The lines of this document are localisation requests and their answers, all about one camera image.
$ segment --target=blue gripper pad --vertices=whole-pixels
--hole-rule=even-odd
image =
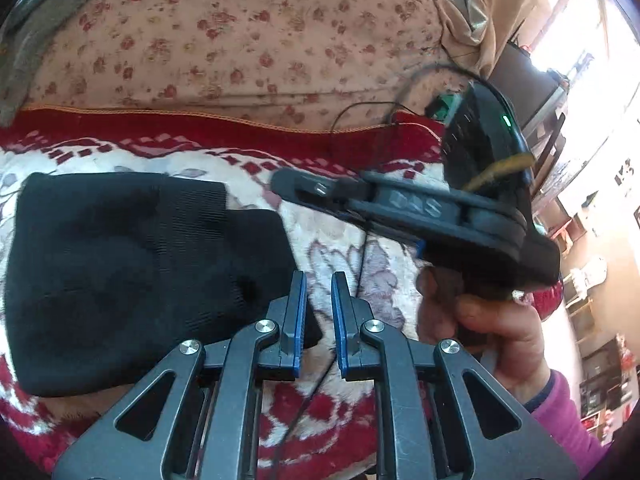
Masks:
[[[298,297],[298,314],[296,316],[296,329],[294,331],[293,373],[300,377],[300,359],[302,347],[305,343],[305,317],[306,317],[306,274],[301,272],[300,295]]]
[[[415,257],[418,258],[419,260],[422,260],[423,259],[422,255],[424,254],[424,250],[426,248],[427,248],[427,242],[425,242],[424,240],[418,241],[418,243],[415,245]]]
[[[338,282],[335,279],[336,273],[331,277],[331,309],[334,313],[335,330],[335,356],[340,367],[340,373],[344,377],[349,368],[347,360],[347,333],[344,327],[344,311],[340,294],[338,293]]]

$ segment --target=hand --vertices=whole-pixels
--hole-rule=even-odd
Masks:
[[[469,330],[494,334],[498,362],[494,377],[520,403],[531,400],[545,387],[551,371],[545,361],[542,322],[535,308],[515,301],[487,301],[462,295],[442,304],[433,267],[418,276],[422,294],[417,314],[418,339],[436,344],[456,335],[458,323]]]

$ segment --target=floral bedspread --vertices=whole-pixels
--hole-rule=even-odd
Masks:
[[[393,99],[416,66],[446,62],[433,0],[90,0],[53,39],[32,104],[187,108],[327,130],[347,105]],[[426,78],[420,111],[456,76]],[[377,124],[380,107],[340,126]]]

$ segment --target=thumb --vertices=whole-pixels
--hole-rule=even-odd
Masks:
[[[540,318],[532,306],[514,301],[488,301],[476,296],[460,296],[456,319],[481,334],[496,334],[508,340],[529,340],[542,336]]]

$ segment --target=pink sleeve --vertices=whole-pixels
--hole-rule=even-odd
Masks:
[[[551,393],[531,415],[574,460],[580,470],[580,478],[584,478],[604,456],[607,448],[602,447],[580,423],[564,375],[555,370],[551,373],[555,375]]]

